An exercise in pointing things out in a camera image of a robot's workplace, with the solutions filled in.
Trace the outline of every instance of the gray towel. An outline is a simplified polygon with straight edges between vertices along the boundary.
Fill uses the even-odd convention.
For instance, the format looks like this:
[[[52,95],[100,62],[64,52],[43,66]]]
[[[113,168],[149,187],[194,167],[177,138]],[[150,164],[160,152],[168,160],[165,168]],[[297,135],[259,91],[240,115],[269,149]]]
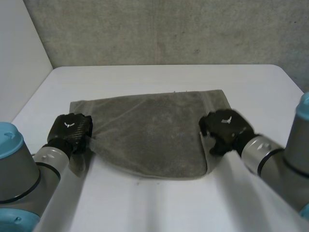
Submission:
[[[76,101],[70,113],[92,116],[89,147],[105,162],[145,177],[193,179],[220,160],[203,150],[198,121],[225,108],[224,93],[213,90]]]

